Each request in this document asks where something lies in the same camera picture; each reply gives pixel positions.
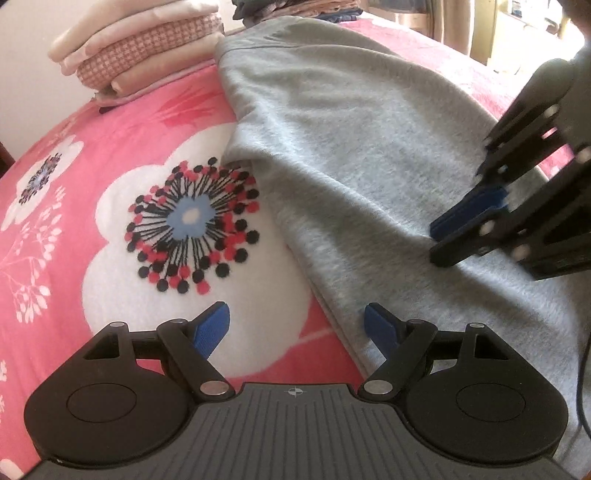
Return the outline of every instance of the blue gripper pad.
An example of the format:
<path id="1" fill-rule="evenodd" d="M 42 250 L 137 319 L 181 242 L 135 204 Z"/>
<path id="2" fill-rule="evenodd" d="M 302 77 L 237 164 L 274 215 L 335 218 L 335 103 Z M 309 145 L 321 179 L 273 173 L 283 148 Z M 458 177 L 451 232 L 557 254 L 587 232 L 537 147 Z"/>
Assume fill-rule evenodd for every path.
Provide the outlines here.
<path id="1" fill-rule="evenodd" d="M 209 358 L 230 328 L 230 308 L 225 303 L 202 321 L 193 335 L 193 346 L 205 359 Z"/>
<path id="2" fill-rule="evenodd" d="M 365 307 L 363 328 L 386 359 L 389 359 L 391 352 L 404 341 L 406 332 L 402 320 L 376 303 L 370 303 Z"/>
<path id="3" fill-rule="evenodd" d="M 504 185 L 475 187 L 459 203 L 431 223 L 429 235 L 440 242 L 487 210 L 505 209 L 506 198 L 507 190 Z"/>

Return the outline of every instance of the gray fabric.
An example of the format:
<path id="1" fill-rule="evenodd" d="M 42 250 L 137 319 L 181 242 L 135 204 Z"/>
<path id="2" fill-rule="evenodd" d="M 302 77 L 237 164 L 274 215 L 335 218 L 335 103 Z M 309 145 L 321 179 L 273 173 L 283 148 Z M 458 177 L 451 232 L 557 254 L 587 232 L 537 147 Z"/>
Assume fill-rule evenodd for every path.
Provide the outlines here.
<path id="1" fill-rule="evenodd" d="M 574 399 L 591 274 L 533 282 L 500 252 L 449 269 L 428 261 L 428 225 L 471 188 L 494 120 L 438 74 L 327 22 L 267 21 L 226 38 L 216 56 L 238 117 L 223 162 L 252 163 L 366 373 L 383 361 L 363 332 L 369 302 L 442 329 L 487 323 L 565 396 L 556 459 L 578 476 L 590 470 Z M 517 202 L 543 182 L 536 171 L 522 180 Z"/>

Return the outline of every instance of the stack of folded clothes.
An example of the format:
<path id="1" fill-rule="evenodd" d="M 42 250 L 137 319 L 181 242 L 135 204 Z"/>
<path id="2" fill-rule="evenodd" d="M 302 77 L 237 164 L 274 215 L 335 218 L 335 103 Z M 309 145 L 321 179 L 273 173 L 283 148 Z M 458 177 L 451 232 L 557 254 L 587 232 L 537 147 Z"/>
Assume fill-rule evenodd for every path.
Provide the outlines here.
<path id="1" fill-rule="evenodd" d="M 332 23 L 357 20 L 363 13 L 357 0 L 232 0 L 234 20 L 248 28 L 271 18 L 293 15 Z"/>
<path id="2" fill-rule="evenodd" d="M 64 75 L 120 105 L 213 64 L 223 38 L 217 0 L 99 0 L 48 56 Z"/>

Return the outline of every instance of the black cable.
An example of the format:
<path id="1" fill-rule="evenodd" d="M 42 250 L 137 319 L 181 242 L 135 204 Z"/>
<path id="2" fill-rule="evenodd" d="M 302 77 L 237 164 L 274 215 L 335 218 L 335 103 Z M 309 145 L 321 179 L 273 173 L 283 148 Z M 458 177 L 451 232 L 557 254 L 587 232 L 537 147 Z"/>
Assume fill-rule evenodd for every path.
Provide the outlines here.
<path id="1" fill-rule="evenodd" d="M 577 417 L 579 419 L 579 423 L 583 426 L 585 432 L 591 440 L 591 428 L 589 427 L 589 422 L 587 421 L 587 416 L 585 415 L 585 410 L 583 408 L 583 383 L 585 377 L 585 370 L 587 370 L 587 359 L 589 358 L 590 350 L 591 334 L 589 335 L 589 339 L 587 340 L 587 346 L 585 347 L 585 351 L 583 352 L 583 358 L 581 358 L 581 364 L 579 366 L 579 377 L 577 378 Z"/>

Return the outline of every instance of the pink bedspread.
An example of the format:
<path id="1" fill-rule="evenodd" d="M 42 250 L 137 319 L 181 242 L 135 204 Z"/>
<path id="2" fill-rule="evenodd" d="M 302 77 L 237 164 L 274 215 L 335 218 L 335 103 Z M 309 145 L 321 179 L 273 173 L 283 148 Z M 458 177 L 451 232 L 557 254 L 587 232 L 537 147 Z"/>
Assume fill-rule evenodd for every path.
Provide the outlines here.
<path id="1" fill-rule="evenodd" d="M 389 26 L 345 28 L 437 70 L 495 116 L 517 93 L 461 54 L 380 23 Z M 219 168 L 234 121 L 209 67 L 105 115 L 88 103 L 2 178 L 0 472 L 9 478 L 38 460 L 22 420 L 27 397 L 114 320 L 153 329 L 223 300 L 232 326 L 211 361 L 236 388 L 361 382 L 256 179 Z M 550 176 L 564 162 L 543 169 Z"/>

